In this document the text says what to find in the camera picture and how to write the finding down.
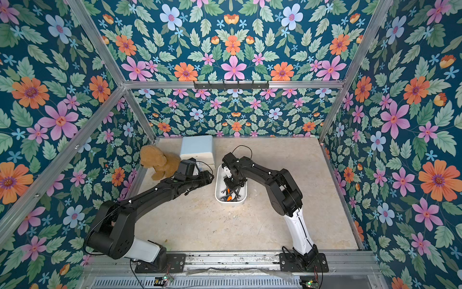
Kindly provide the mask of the silver open-end wrench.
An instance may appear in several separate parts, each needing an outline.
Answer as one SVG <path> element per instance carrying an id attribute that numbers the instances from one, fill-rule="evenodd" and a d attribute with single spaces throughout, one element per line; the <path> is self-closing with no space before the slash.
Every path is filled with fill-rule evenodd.
<path id="1" fill-rule="evenodd" d="M 244 187 L 239 186 L 234 189 L 232 196 L 233 196 L 233 199 L 232 199 L 233 202 L 241 202 L 246 198 L 247 190 Z"/>

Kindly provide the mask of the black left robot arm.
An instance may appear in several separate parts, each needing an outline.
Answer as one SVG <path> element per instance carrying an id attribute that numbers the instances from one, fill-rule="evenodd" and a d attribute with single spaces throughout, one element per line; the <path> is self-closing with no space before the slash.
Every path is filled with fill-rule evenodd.
<path id="1" fill-rule="evenodd" d="M 138 219 L 160 205 L 212 183 L 208 171 L 186 177 L 162 180 L 155 187 L 124 201 L 106 201 L 98 209 L 84 246 L 114 260 L 129 258 L 154 263 L 162 254 L 161 246 L 135 236 Z"/>

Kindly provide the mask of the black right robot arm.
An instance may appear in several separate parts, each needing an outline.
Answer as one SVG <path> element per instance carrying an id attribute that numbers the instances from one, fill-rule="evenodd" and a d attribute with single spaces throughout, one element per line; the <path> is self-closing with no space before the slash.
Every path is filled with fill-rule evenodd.
<path id="1" fill-rule="evenodd" d="M 223 157 L 222 168 L 226 170 L 225 185 L 231 191 L 243 187 L 249 179 L 266 188 L 271 206 L 284 217 L 292 237 L 292 252 L 286 248 L 283 252 L 300 270 L 308 270 L 320 259 L 304 221 L 303 194 L 288 170 L 268 169 L 249 157 L 237 158 L 232 153 Z"/>

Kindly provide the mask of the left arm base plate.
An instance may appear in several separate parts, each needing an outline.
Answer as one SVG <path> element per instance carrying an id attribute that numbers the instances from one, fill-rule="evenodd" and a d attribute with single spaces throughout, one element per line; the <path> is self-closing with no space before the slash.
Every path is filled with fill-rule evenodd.
<path id="1" fill-rule="evenodd" d="M 182 273 L 185 267 L 185 259 L 185 254 L 161 254 L 152 263 L 138 261 L 134 272 L 137 274 Z"/>

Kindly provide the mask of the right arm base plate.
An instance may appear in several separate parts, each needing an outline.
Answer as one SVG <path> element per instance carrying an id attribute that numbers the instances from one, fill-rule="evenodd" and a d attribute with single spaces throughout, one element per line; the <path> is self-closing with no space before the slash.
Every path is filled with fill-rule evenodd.
<path id="1" fill-rule="evenodd" d="M 279 254 L 280 270 L 292 273 L 328 273 L 330 271 L 326 255 L 317 253 L 315 255 L 301 256 L 293 252 Z"/>

